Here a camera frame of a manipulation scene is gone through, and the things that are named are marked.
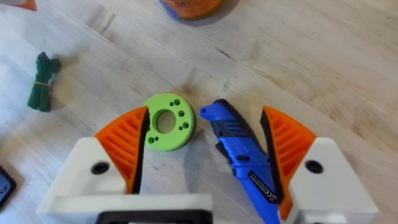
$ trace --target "green ring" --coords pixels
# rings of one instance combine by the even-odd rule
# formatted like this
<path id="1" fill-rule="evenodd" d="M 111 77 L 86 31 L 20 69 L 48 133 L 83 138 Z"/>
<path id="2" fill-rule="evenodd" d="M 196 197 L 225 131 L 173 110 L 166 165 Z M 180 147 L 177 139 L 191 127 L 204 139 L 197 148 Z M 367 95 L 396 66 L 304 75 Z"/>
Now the green ring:
<path id="1" fill-rule="evenodd" d="M 149 98 L 148 106 L 150 125 L 146 134 L 145 145 L 158 151 L 172 151 L 184 146 L 195 132 L 195 114 L 189 103 L 172 93 L 161 93 Z M 157 127 L 159 116 L 171 111 L 175 116 L 175 126 L 169 133 L 161 133 Z"/>

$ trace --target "screw hole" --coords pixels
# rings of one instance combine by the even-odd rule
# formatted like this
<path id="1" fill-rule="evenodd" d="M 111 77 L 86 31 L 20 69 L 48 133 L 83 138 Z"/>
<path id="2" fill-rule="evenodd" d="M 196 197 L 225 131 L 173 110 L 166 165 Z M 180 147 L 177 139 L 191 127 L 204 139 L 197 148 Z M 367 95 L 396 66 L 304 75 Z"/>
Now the screw hole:
<path id="1" fill-rule="evenodd" d="M 305 162 L 305 167 L 314 174 L 321 174 L 323 172 L 323 166 L 318 161 L 309 160 Z"/>
<path id="2" fill-rule="evenodd" d="M 91 173 L 94 175 L 100 175 L 108 171 L 109 169 L 109 163 L 107 162 L 97 162 L 96 164 L 93 165 L 91 168 Z"/>

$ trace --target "orange clamp jaw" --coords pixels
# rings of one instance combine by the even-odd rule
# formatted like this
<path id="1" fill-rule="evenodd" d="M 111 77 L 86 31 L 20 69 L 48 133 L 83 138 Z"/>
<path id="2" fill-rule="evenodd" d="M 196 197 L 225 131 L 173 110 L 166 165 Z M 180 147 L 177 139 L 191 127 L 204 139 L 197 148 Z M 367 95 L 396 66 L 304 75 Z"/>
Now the orange clamp jaw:
<path id="1" fill-rule="evenodd" d="M 95 135 L 126 181 L 127 194 L 140 191 L 148 127 L 148 107 L 143 106 L 115 119 Z"/>
<path id="2" fill-rule="evenodd" d="M 25 4 L 13 5 L 13 6 L 21 7 L 23 9 L 28 9 L 32 11 L 37 11 L 35 0 L 26 0 Z"/>
<path id="3" fill-rule="evenodd" d="M 290 180 L 316 135 L 293 118 L 266 106 L 263 108 L 261 126 L 267 139 L 279 215 L 286 220 L 293 206 L 288 189 Z"/>

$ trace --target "green bundle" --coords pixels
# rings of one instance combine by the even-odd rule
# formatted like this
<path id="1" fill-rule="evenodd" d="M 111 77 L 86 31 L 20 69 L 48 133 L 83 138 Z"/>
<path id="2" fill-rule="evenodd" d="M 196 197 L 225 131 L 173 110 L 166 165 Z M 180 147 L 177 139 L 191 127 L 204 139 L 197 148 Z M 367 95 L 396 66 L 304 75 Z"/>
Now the green bundle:
<path id="1" fill-rule="evenodd" d="M 59 59 L 50 60 L 47 55 L 42 52 L 37 56 L 36 60 L 36 80 L 30 93 L 27 105 L 32 109 L 48 112 L 50 111 L 50 79 L 52 75 L 60 70 L 61 64 Z"/>

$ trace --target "tool label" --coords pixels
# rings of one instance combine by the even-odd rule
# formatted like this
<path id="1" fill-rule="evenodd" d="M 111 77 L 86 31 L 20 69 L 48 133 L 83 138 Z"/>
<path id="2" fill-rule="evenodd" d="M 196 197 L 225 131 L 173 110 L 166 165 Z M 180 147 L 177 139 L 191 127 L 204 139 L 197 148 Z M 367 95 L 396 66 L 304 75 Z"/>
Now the tool label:
<path id="1" fill-rule="evenodd" d="M 253 172 L 253 170 L 250 170 L 248 177 L 269 203 L 278 202 L 277 197 L 272 192 L 272 190 L 260 179 L 259 176 L 257 176 L 255 172 Z"/>

